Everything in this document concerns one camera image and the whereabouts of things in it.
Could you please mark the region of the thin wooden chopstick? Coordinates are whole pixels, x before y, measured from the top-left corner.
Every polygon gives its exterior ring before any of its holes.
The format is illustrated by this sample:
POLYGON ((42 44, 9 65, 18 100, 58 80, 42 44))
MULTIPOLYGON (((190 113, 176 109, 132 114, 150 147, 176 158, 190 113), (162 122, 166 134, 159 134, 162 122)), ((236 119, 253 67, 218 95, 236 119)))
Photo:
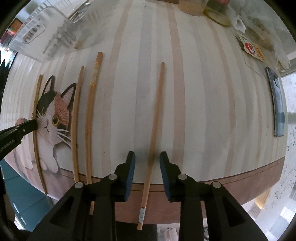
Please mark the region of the thin wooden chopstick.
MULTIPOLYGON (((38 77, 38 81, 37 81, 37 85, 36 85, 36 91, 35 91, 35 97, 34 97, 34 101, 33 101, 33 112, 32 112, 32 117, 36 120, 36 114, 37 114, 37 104, 38 104, 38 98, 39 98, 39 93, 40 93, 40 87, 41 87, 41 81, 43 80, 43 75, 40 74, 38 77)), ((36 161, 36 165, 37 165, 37 171, 39 174, 39 178, 41 181, 41 185, 44 191, 44 194, 47 195, 47 188, 46 188, 46 184, 45 184, 45 180, 43 177, 43 172, 42 172, 42 168, 41 168, 41 164, 40 164, 40 160, 39 160, 39 153, 38 153, 38 143, 37 143, 37 131, 33 131, 33 147, 34 147, 34 156, 35 156, 35 161, 36 161)))

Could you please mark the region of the wooden chopstick with worn tip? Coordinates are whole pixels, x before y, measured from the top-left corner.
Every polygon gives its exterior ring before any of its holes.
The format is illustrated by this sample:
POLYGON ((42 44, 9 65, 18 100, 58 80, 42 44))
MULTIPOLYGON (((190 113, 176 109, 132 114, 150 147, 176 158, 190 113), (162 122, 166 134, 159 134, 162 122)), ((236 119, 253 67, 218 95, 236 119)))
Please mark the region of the wooden chopstick with worn tip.
POLYGON ((85 116, 85 164, 86 164, 86 182, 87 184, 92 184, 92 118, 94 111, 94 102, 96 96, 96 85, 98 81, 98 76, 100 72, 100 66, 103 59, 103 53, 98 52, 95 66, 92 73, 92 78, 90 81, 88 99, 86 106, 86 116, 85 116))

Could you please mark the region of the clear plastic utensil tray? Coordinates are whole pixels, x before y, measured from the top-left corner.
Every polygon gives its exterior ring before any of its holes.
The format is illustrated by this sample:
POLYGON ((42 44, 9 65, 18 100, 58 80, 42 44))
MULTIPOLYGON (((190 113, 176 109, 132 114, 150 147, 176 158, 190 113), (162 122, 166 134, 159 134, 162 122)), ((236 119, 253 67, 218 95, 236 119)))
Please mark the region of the clear plastic utensil tray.
POLYGON ((9 48, 39 62, 88 48, 102 39, 118 1, 44 1, 9 48))

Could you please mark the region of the crumpled clear plastic bag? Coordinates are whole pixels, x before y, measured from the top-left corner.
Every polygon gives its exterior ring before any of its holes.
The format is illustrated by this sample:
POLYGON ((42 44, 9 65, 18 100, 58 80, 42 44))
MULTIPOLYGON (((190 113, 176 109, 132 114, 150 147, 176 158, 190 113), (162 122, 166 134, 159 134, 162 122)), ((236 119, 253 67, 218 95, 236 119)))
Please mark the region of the crumpled clear plastic bag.
POLYGON ((279 15, 265 1, 230 1, 229 6, 244 23, 246 35, 273 54, 279 71, 290 70, 288 55, 295 41, 279 15))

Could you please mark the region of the wooden chopstick with white label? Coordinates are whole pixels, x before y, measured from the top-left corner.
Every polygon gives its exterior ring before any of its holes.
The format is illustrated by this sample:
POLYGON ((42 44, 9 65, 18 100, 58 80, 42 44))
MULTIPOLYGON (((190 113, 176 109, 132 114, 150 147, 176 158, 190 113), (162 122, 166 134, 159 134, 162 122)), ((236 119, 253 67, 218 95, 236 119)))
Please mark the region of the wooden chopstick with white label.
POLYGON ((157 146, 157 140, 158 140, 159 118, 161 115, 162 102, 163 102, 164 81, 165 81, 165 63, 162 62, 160 73, 159 73, 156 102, 154 106, 154 118, 153 118, 153 124, 152 124, 151 139, 149 144, 148 168, 147 168, 147 174, 144 182, 144 189, 142 192, 141 208, 140 208, 138 224, 137 224, 137 230, 139 231, 142 230, 142 227, 144 224, 145 211, 146 211, 147 202, 149 198, 149 189, 152 181, 152 170, 154 166, 154 159, 156 155, 156 146, 157 146))

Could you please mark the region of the red white card packet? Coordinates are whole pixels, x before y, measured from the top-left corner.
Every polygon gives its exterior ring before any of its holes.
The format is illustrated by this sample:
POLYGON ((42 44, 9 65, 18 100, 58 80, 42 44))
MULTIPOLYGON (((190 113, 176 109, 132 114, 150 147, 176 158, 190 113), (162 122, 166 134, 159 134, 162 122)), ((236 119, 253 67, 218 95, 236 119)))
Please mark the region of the red white card packet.
POLYGON ((235 37, 242 51, 262 62, 266 62, 266 58, 261 48, 257 44, 255 44, 254 42, 252 42, 247 37, 241 34, 235 34, 235 37))

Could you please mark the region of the blue smartphone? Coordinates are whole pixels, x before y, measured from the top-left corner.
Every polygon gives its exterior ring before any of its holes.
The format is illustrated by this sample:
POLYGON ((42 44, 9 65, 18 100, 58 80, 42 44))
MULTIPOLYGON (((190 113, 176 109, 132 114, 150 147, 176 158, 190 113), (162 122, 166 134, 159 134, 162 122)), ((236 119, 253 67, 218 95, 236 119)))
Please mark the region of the blue smartphone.
POLYGON ((265 68, 273 98, 274 113, 274 136, 283 137, 285 135, 285 107, 283 98, 283 88, 280 84, 280 78, 271 68, 265 68))

